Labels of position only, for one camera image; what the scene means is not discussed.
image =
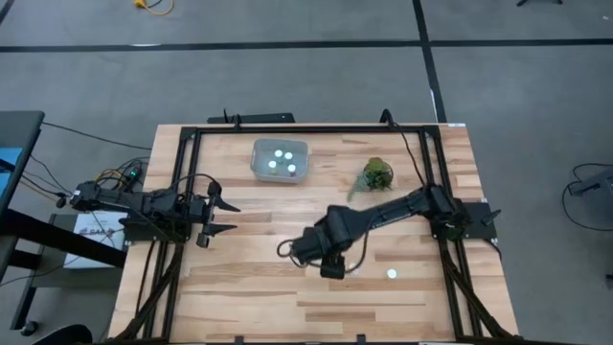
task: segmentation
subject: wooden tabletop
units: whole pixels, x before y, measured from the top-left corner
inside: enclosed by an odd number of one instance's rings
[[[158,127],[146,190],[170,185],[180,128]],[[466,128],[441,125],[441,134],[454,196],[481,199]],[[418,137],[406,136],[422,169]],[[256,180],[249,163],[259,138],[307,142],[310,162],[305,181],[284,185]],[[434,145],[429,147],[436,162]],[[348,190],[374,156],[394,169],[393,190],[358,193],[349,203],[355,209],[404,196],[420,186],[399,134],[205,134],[196,172],[215,177],[223,186],[224,199],[242,212],[216,211],[216,222],[233,223],[238,229],[216,236],[208,249],[195,245],[195,232],[186,243],[170,340],[231,341],[244,335],[246,341],[355,341],[356,334],[371,341],[453,339],[439,249],[424,218],[373,231],[365,263],[343,281],[320,278],[316,268],[301,269],[277,257],[279,242],[300,236],[328,205],[347,204]],[[189,160],[186,155],[182,175]],[[194,191],[206,195],[208,183],[197,178]],[[148,247],[142,242],[128,251],[111,336],[134,315]],[[361,247],[359,241],[348,251],[347,263],[357,262]],[[478,240],[465,241],[465,247],[477,295],[504,328],[516,333],[497,253]],[[145,296],[157,250],[153,253]],[[390,268],[397,271],[396,279],[387,278]],[[465,299],[458,294],[469,334]],[[163,296],[154,334],[161,332],[165,302]]]

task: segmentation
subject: gray carpet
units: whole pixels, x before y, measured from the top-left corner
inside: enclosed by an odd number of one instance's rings
[[[424,0],[423,7],[431,39],[613,37],[606,0],[514,3]],[[166,17],[136,11],[129,1],[17,0],[0,26],[0,45],[417,39],[415,23],[408,0],[185,0]],[[486,196],[503,210],[497,227],[520,332],[610,344],[613,290],[604,274],[613,272],[613,234],[571,224],[560,195],[573,166],[613,163],[613,46],[433,54],[448,121],[467,123]],[[376,121],[383,107],[400,122],[435,120],[420,48],[0,53],[0,76],[2,110],[43,110],[49,122],[142,146],[151,145],[158,124],[203,123],[224,107],[291,111],[304,123]],[[142,153],[45,127],[34,155],[70,187]],[[44,172],[34,162],[28,170]],[[568,201],[580,221],[613,227],[611,200],[593,194]],[[11,207],[44,220],[57,212],[22,188]],[[23,274],[10,268],[4,281]],[[30,317],[43,329],[23,338],[8,331],[22,288],[0,288],[2,343],[30,344],[71,323],[99,337],[116,295],[41,289]]]

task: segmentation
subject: green plant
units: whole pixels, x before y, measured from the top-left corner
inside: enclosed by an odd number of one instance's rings
[[[352,200],[355,192],[391,189],[392,180],[394,180],[392,167],[379,157],[371,158],[355,179],[352,189],[347,194],[347,201]]]

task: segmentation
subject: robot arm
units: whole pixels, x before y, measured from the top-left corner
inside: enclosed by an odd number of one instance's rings
[[[369,231],[412,216],[424,216],[435,227],[454,232],[461,231],[459,229],[469,223],[459,199],[450,198],[441,186],[429,185],[363,211],[331,205],[325,217],[313,227],[305,228],[303,236],[291,243],[289,255],[301,265],[321,259],[322,277],[343,279],[346,273],[344,251]]]
[[[210,237],[236,228],[235,225],[214,224],[215,207],[232,212],[240,210],[221,198],[221,186],[211,182],[208,197],[188,197],[173,189],[152,192],[120,192],[100,187],[96,182],[81,183],[73,192],[69,203],[78,211],[119,211],[128,217],[120,222],[126,228],[139,227],[155,234],[163,241],[182,243],[191,234],[191,224],[203,224],[196,244],[208,247]]]

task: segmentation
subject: transparent plastic box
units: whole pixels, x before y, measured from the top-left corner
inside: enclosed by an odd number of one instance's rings
[[[291,152],[292,159],[277,158],[276,150],[281,150],[284,155]],[[268,166],[270,161],[277,162],[274,173]],[[294,176],[287,169],[290,164],[296,166]],[[251,153],[251,171],[260,181],[300,183],[308,174],[308,145],[298,140],[258,139]]]

